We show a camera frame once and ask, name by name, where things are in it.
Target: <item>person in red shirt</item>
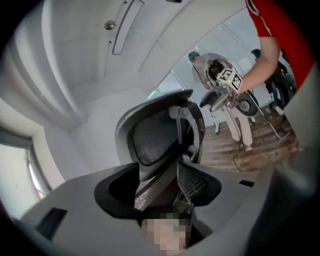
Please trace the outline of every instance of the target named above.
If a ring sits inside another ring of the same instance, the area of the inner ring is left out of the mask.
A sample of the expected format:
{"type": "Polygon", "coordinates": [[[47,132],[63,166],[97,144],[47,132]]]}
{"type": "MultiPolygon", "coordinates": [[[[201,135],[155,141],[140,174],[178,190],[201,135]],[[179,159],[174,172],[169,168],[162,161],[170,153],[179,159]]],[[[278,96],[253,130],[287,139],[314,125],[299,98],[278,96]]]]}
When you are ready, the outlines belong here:
{"type": "Polygon", "coordinates": [[[281,48],[285,50],[299,90],[315,64],[306,39],[274,0],[245,1],[260,39],[261,56],[243,77],[239,94],[272,76],[278,66],[281,48]]]}

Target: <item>black rectangular slot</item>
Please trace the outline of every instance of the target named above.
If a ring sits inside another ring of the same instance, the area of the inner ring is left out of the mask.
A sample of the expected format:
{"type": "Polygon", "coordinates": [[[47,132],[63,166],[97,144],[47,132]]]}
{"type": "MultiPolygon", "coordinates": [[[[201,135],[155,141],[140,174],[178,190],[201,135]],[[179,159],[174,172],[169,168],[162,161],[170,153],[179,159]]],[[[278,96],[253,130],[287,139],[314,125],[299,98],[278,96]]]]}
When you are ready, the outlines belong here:
{"type": "Polygon", "coordinates": [[[247,186],[247,187],[250,187],[252,188],[254,186],[254,182],[253,181],[250,181],[250,180],[241,180],[239,182],[241,185],[244,185],[244,186],[247,186]]]}
{"type": "Polygon", "coordinates": [[[66,214],[66,210],[52,208],[35,227],[35,230],[51,241],[66,214]]]}

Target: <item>linear light fixture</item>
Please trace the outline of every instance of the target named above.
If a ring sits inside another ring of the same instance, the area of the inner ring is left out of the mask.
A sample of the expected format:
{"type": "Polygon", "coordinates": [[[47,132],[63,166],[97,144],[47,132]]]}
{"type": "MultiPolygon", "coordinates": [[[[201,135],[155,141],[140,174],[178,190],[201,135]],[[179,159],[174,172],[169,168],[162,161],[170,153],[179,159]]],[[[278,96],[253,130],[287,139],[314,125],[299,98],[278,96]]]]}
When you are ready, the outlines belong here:
{"type": "Polygon", "coordinates": [[[124,16],[124,19],[122,20],[122,23],[116,35],[115,43],[112,51],[113,55],[120,55],[122,53],[129,30],[132,24],[134,23],[143,5],[144,5],[144,2],[140,0],[132,1],[130,7],[128,8],[124,16]]]}

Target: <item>black mesh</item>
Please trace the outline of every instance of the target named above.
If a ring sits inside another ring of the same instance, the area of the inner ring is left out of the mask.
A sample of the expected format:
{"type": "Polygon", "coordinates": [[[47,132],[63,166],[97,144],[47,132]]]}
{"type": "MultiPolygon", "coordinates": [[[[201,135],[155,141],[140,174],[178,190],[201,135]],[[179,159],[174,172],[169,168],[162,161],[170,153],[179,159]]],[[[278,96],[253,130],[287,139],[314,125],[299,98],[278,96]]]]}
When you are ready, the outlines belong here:
{"type": "Polygon", "coordinates": [[[188,200],[201,194],[208,185],[205,180],[199,179],[181,164],[177,165],[177,183],[188,200]]]}
{"type": "Polygon", "coordinates": [[[177,123],[163,110],[138,123],[133,130],[133,147],[141,164],[157,162],[168,149],[177,143],[177,123]]]}

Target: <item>beige pants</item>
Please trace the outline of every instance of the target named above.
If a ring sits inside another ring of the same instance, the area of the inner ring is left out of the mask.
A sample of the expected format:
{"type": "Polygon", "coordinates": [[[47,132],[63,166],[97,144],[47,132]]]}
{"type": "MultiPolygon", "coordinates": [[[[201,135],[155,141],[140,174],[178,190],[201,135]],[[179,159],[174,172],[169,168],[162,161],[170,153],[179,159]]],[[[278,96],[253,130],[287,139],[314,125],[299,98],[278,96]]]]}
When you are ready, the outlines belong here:
{"type": "Polygon", "coordinates": [[[231,109],[227,106],[223,106],[222,109],[226,123],[229,126],[232,138],[238,142],[240,141],[239,135],[241,136],[242,134],[243,144],[246,146],[250,146],[252,144],[252,134],[248,117],[242,114],[236,107],[231,109]],[[236,122],[236,118],[239,119],[241,131],[236,122]]]}

